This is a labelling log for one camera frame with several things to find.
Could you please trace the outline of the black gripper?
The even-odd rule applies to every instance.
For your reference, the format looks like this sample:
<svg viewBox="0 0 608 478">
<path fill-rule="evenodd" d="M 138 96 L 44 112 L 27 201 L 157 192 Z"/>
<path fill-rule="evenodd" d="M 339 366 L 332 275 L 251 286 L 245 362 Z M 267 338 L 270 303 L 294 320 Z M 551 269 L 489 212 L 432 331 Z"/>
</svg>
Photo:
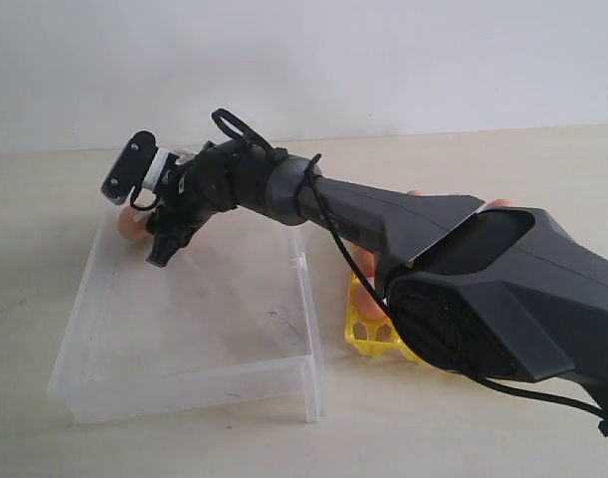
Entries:
<svg viewBox="0 0 608 478">
<path fill-rule="evenodd" d="M 153 234 L 146 262 L 166 267 L 215 214 L 234 208 L 227 160 L 218 152 L 171 153 L 156 185 L 159 203 L 147 220 Z"/>
</svg>

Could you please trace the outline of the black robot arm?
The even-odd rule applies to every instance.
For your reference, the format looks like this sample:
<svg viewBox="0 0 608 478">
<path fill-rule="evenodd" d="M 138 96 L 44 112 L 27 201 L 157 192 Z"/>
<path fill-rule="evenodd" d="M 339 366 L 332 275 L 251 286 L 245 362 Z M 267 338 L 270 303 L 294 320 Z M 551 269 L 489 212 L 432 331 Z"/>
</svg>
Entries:
<svg viewBox="0 0 608 478">
<path fill-rule="evenodd" d="M 152 264 L 237 207 L 313 222 L 375 256 L 367 289 L 422 360 L 514 395 L 525 383 L 571 380 L 608 420 L 608 260 L 546 211 L 329 179 L 314 159 L 246 140 L 188 156 L 151 147 L 143 163 L 142 185 L 158 199 Z"/>
</svg>

